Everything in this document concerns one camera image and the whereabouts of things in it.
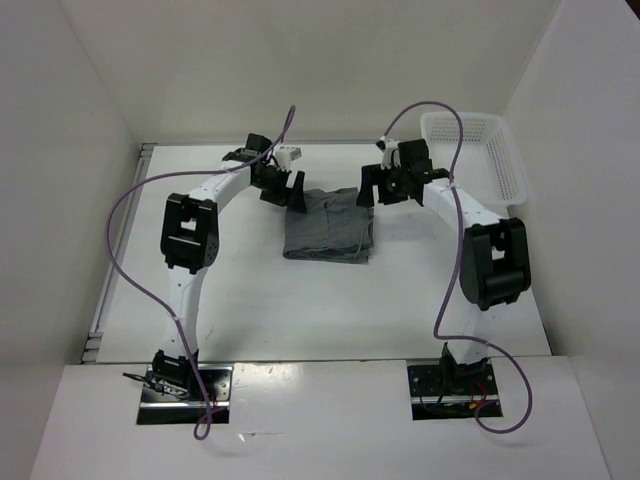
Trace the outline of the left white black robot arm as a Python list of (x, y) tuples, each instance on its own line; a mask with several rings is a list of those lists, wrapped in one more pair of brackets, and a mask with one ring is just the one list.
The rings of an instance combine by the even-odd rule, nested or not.
[(249, 134), (245, 146), (227, 153), (218, 174), (187, 194), (173, 193), (165, 204), (160, 249), (169, 274), (169, 317), (162, 345), (152, 361), (152, 378), (175, 398), (185, 400), (200, 389), (197, 317), (205, 276), (220, 250), (219, 214), (249, 187), (260, 199), (304, 213), (304, 174), (287, 185), (298, 147), (276, 145)]

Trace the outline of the grey shorts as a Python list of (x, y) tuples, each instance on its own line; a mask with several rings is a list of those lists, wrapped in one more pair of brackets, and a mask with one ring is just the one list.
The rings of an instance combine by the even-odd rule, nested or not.
[(357, 197), (356, 188), (306, 191), (306, 211), (285, 213), (283, 257), (366, 264), (374, 250), (374, 209), (358, 206)]

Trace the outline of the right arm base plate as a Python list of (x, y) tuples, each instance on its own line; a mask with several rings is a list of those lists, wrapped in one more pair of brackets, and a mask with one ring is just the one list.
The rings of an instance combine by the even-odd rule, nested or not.
[(446, 380), (436, 361), (409, 362), (406, 367), (412, 418), (422, 420), (473, 419), (503, 416), (492, 365), (470, 380)]

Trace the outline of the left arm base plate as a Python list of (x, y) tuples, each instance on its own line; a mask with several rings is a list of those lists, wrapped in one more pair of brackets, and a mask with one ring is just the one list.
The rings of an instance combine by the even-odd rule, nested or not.
[[(212, 404), (212, 423), (227, 424), (230, 416), (233, 367), (201, 364), (199, 370)], [(195, 425), (205, 414), (204, 397), (197, 384), (188, 390), (172, 387), (165, 381), (157, 381), (154, 386), (144, 383), (141, 389), (136, 424)]]

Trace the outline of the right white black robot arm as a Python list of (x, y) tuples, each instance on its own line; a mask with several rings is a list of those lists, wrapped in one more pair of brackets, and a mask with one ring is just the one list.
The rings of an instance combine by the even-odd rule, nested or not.
[(517, 218), (492, 212), (457, 186), (452, 168), (434, 167), (425, 140), (381, 137), (376, 146), (382, 160), (362, 167), (358, 205), (414, 200), (457, 235), (454, 271), (443, 302), (465, 300), (466, 305), (458, 312), (441, 306), (433, 334), (444, 343), (440, 385), (460, 393), (486, 369), (495, 348), (495, 321), (531, 285), (526, 227)]

